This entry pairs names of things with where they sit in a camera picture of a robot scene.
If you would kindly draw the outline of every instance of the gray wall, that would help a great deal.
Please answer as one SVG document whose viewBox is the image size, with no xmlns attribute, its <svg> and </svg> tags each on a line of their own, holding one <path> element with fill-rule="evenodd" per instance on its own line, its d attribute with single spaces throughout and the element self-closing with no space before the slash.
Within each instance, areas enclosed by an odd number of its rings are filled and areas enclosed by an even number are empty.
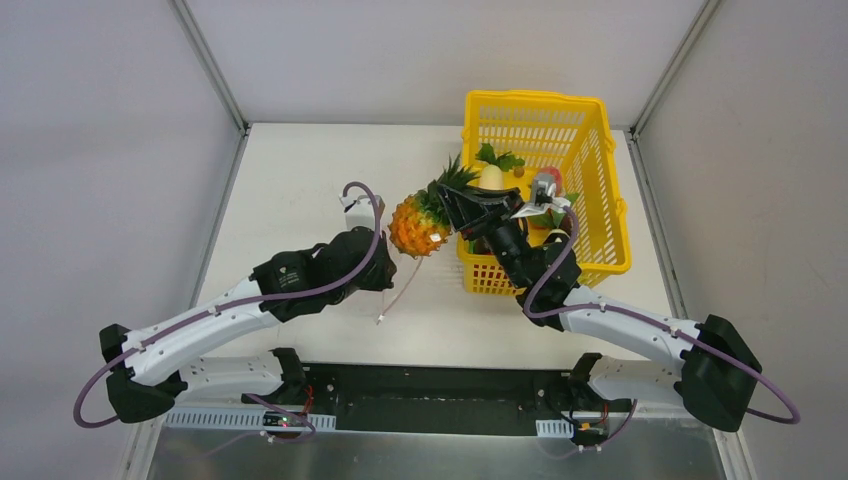
<svg viewBox="0 0 848 480">
<path fill-rule="evenodd" d="M 71 407 L 101 327 L 187 306 L 228 118 L 165 1 L 0 4 L 0 478 L 115 472 L 129 429 Z"/>
<path fill-rule="evenodd" d="M 689 313 L 736 322 L 801 408 L 745 421 L 760 478 L 845 478 L 848 3 L 724 3 L 642 153 Z"/>
<path fill-rule="evenodd" d="M 469 90 L 604 99 L 630 125 L 702 0 L 191 0 L 251 121 L 462 125 Z"/>
</svg>

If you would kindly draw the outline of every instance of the white table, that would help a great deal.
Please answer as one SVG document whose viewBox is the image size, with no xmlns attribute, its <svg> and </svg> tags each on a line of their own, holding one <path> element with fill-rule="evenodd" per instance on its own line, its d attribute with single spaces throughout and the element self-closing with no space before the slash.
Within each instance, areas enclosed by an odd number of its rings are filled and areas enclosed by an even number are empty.
<svg viewBox="0 0 848 480">
<path fill-rule="evenodd" d="M 436 177 L 461 148 L 461 127 L 253 126 L 211 256 L 200 301 L 217 296 L 283 250 L 328 242 L 344 230 L 338 201 L 351 180 L 395 205 Z M 628 204 L 633 266 L 597 290 L 668 315 L 656 252 L 623 132 L 613 134 L 621 195 Z M 294 347 L 305 362 L 562 369 L 587 351 L 637 355 L 604 341 L 538 328 L 515 299 L 466 293 L 453 242 L 425 259 L 407 293 L 379 325 L 380 294 L 358 292 L 318 315 L 236 339 L 213 355 Z"/>
</svg>

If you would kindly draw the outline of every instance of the purple cable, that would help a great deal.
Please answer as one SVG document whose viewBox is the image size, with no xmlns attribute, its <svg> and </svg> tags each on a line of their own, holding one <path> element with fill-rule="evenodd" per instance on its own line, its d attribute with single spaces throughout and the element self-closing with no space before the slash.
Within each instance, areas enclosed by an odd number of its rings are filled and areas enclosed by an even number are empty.
<svg viewBox="0 0 848 480">
<path fill-rule="evenodd" d="M 311 296 L 314 296 L 314 295 L 320 295 L 322 293 L 329 292 L 330 290 L 333 290 L 335 288 L 338 288 L 338 287 L 348 283 L 355 276 L 359 275 L 359 272 L 361 272 L 368 265 L 368 262 L 371 261 L 371 257 L 374 256 L 374 252 L 377 251 L 377 245 L 380 243 L 380 210 L 379 210 L 379 207 L 377 205 L 377 197 L 374 196 L 374 192 L 372 192 L 371 189 L 368 188 L 362 182 L 350 182 L 350 183 L 348 183 L 347 185 L 345 185 L 344 189 L 342 190 L 342 194 L 347 195 L 347 192 L 352 187 L 361 188 L 365 192 L 365 194 L 368 195 L 368 199 L 371 200 L 371 206 L 374 209 L 374 237 L 371 239 L 371 245 L 368 246 L 368 251 L 365 253 L 365 256 L 362 257 L 362 261 L 360 261 L 359 264 L 353 270 L 350 271 L 350 273 L 348 273 L 344 277 L 336 280 L 335 282 L 328 283 L 327 285 L 324 285 L 323 287 L 316 287 L 316 288 L 304 290 L 304 291 L 301 291 L 301 292 L 275 293 L 275 294 L 272 294 L 272 295 L 257 295 L 255 297 L 248 297 L 248 298 L 242 298 L 242 299 L 239 299 L 239 300 L 233 300 L 232 302 L 228 302 L 228 303 L 218 305 L 215 308 L 216 311 L 220 313 L 220 312 L 223 312 L 225 310 L 229 310 L 230 308 L 239 307 L 241 305 L 247 305 L 249 303 L 274 301 L 274 300 L 292 300 L 292 299 L 295 299 L 295 298 L 303 298 L 303 297 L 311 297 Z M 173 333 L 173 332 L 175 332 L 175 331 L 177 331 L 177 330 L 179 330 L 183 327 L 191 325 L 194 322 L 202 320 L 202 319 L 208 317 L 209 315 L 211 315 L 211 313 L 209 313 L 208 310 L 198 312 L 197 314 L 192 315 L 191 317 L 188 317 L 184 320 L 181 320 L 181 321 L 171 325 L 168 328 L 163 328 L 161 331 L 159 331 L 159 333 L 152 335 L 152 336 L 148 337 L 147 339 L 143 340 L 141 342 L 141 346 L 147 347 L 150 344 L 161 339 L 162 337 L 164 337 L 166 335 L 170 335 L 171 333 Z M 100 380 L 101 377 L 106 375 L 106 373 L 108 373 L 109 370 L 111 370 L 113 367 L 115 367 L 116 365 L 123 362 L 124 360 L 126 360 L 131 355 L 134 355 L 137 352 L 138 352 L 138 349 L 130 348 L 129 350 L 125 351 L 124 353 L 118 355 L 117 357 L 112 359 L 111 362 L 100 367 L 100 370 L 98 370 L 97 373 L 95 373 L 85 383 L 85 385 L 83 385 L 82 390 L 80 391 L 79 395 L 77 395 L 77 399 L 74 402 L 74 422 L 76 422 L 77 425 L 79 425 L 82 428 L 100 428 L 100 427 L 109 425 L 110 423 L 112 423 L 112 422 L 114 422 L 115 420 L 118 419 L 118 416 L 115 415 L 115 416 L 109 417 L 105 420 L 100 420 L 100 421 L 97 421 L 97 422 L 89 422 L 89 421 L 82 418 L 82 403 L 83 403 L 83 401 L 85 401 L 85 397 L 88 396 L 88 393 L 94 387 L 94 384 L 97 383 L 97 381 Z"/>
<path fill-rule="evenodd" d="M 539 293 L 539 290 L 545 285 L 545 282 L 547 282 L 548 279 L 550 279 L 551 276 L 554 274 L 554 272 L 559 268 L 559 266 L 562 265 L 562 262 L 565 261 L 565 257 L 568 255 L 568 253 L 574 247 L 574 242 L 577 240 L 577 232 L 579 231 L 578 228 L 577 228 L 578 227 L 577 215 L 575 215 L 574 211 L 571 210 L 568 207 L 565 207 L 565 210 L 568 213 L 568 216 L 571 218 L 571 224 L 573 225 L 573 228 L 572 228 L 573 234 L 569 237 L 568 242 L 565 244 L 565 248 L 562 250 L 562 252 L 556 258 L 556 260 L 554 260 L 554 262 L 551 264 L 550 268 L 548 268 L 548 270 L 545 271 L 545 273 L 542 275 L 542 277 L 539 278 L 539 281 L 536 282 L 536 284 L 533 285 L 533 288 L 530 289 L 530 293 L 527 295 L 527 300 L 524 302 L 524 315 L 526 315 L 528 318 L 544 318 L 544 317 L 547 317 L 547 316 L 550 316 L 550 315 L 559 315 L 560 313 L 564 313 L 564 312 L 573 312 L 575 310 L 600 310 L 601 312 L 603 312 L 604 310 L 610 310 L 610 311 L 613 311 L 613 312 L 618 312 L 618 313 L 627 315 L 631 318 L 635 318 L 636 320 L 640 320 L 640 321 L 645 322 L 649 325 L 652 325 L 652 326 L 654 326 L 654 327 L 656 327 L 656 328 L 658 328 L 658 329 L 660 329 L 660 330 L 662 330 L 666 333 L 669 333 L 673 337 L 676 336 L 676 337 L 682 338 L 683 340 L 691 343 L 692 345 L 694 345 L 694 346 L 696 346 L 696 347 L 698 347 L 702 350 L 705 350 L 706 352 L 708 352 L 708 353 L 724 360 L 725 362 L 733 365 L 734 367 L 738 368 L 739 370 L 742 370 L 747 375 L 749 375 L 751 378 L 753 378 L 757 382 L 761 383 L 764 387 L 766 387 L 771 393 L 774 394 L 774 396 L 776 396 L 778 398 L 778 400 L 783 402 L 783 404 L 786 406 L 787 410 L 789 410 L 791 417 L 788 417 L 788 418 L 787 417 L 778 417 L 778 416 L 772 415 L 770 413 L 765 413 L 765 412 L 761 412 L 759 410 L 754 410 L 753 408 L 748 408 L 747 412 L 750 413 L 751 415 L 754 415 L 754 416 L 757 416 L 757 417 L 760 417 L 760 418 L 764 418 L 766 420 L 771 420 L 772 422 L 784 423 L 784 424 L 788 424 L 788 425 L 794 425 L 794 424 L 801 421 L 801 413 L 798 411 L 798 407 L 795 406 L 795 403 L 793 403 L 792 400 L 789 399 L 789 396 L 786 395 L 782 390 L 780 390 L 777 387 L 777 385 L 775 385 L 774 383 L 771 382 L 771 380 L 769 380 L 768 378 L 763 376 L 763 374 L 761 374 L 760 372 L 757 372 L 753 368 L 749 367 L 748 365 L 745 365 L 744 363 L 742 363 L 739 360 L 731 357 L 730 355 L 728 355 L 728 354 L 726 354 L 726 353 L 724 353 L 724 352 L 722 352 L 722 351 L 720 351 L 720 350 L 718 350 L 718 349 L 716 349 L 716 348 L 714 348 L 710 345 L 707 345 L 706 343 L 698 340 L 697 338 L 694 338 L 694 337 L 687 335 L 687 334 L 680 332 L 680 331 L 673 332 L 671 327 L 669 327 L 668 325 L 665 325 L 661 322 L 658 322 L 657 320 L 654 320 L 653 318 L 651 318 L 647 315 L 643 315 L 639 312 L 634 312 L 633 310 L 630 310 L 630 309 L 627 309 L 627 308 L 617 307 L 615 305 L 606 305 L 605 309 L 602 310 L 601 309 L 602 307 L 599 304 L 596 304 L 596 303 L 583 303 L 583 304 L 579 304 L 579 305 L 568 305 L 568 306 L 555 308 L 555 309 L 549 310 L 547 312 L 531 312 L 530 311 L 530 305 L 532 305 L 533 300 L 536 299 L 536 294 Z"/>
<path fill-rule="evenodd" d="M 623 421 L 623 422 L 621 422 L 621 426 L 620 426 L 620 427 L 618 427 L 618 429 L 617 429 L 615 432 L 613 432 L 613 434 L 612 434 L 612 435 L 610 435 L 610 436 L 609 436 L 609 438 L 607 438 L 607 439 L 606 439 L 606 440 L 604 440 L 603 442 L 601 442 L 601 443 L 599 443 L 599 444 L 595 445 L 595 448 L 596 448 L 596 449 L 598 449 L 598 448 L 603 448 L 603 447 L 605 447 L 605 446 L 609 445 L 609 443 L 610 443 L 610 442 L 611 442 L 611 441 L 612 441 L 615 437 L 617 437 L 617 436 L 621 435 L 621 432 L 623 432 L 623 431 L 624 431 L 624 429 L 625 429 L 625 428 L 627 428 L 627 426 L 628 426 L 628 425 L 630 425 L 630 420 L 632 420 L 632 419 L 633 419 L 633 414 L 635 414 L 635 413 L 636 413 L 636 404 L 637 404 L 637 403 L 638 403 L 638 402 L 637 402 L 636 400 L 633 400 L 632 404 L 630 405 L 630 412 L 628 412 L 628 413 L 627 413 L 627 417 L 625 417 L 625 418 L 624 418 L 624 421 Z M 575 450 L 572 450 L 572 451 L 570 451 L 570 452 L 566 453 L 565 455 L 559 455 L 559 456 L 557 456 L 557 455 L 551 455 L 550 453 L 548 453 L 548 452 L 547 452 L 544 448 L 542 448 L 542 446 L 541 446 L 541 445 L 539 445 L 539 450 L 541 450 L 541 451 L 542 451 L 542 453 L 544 453 L 544 454 L 545 454 L 548 458 L 550 458 L 551 460 L 565 460 L 566 458 L 568 458 L 568 457 L 570 457 L 570 456 L 574 455 L 575 453 L 579 453 L 579 452 L 581 451 L 579 448 L 577 448 L 577 449 L 575 449 Z"/>
</svg>

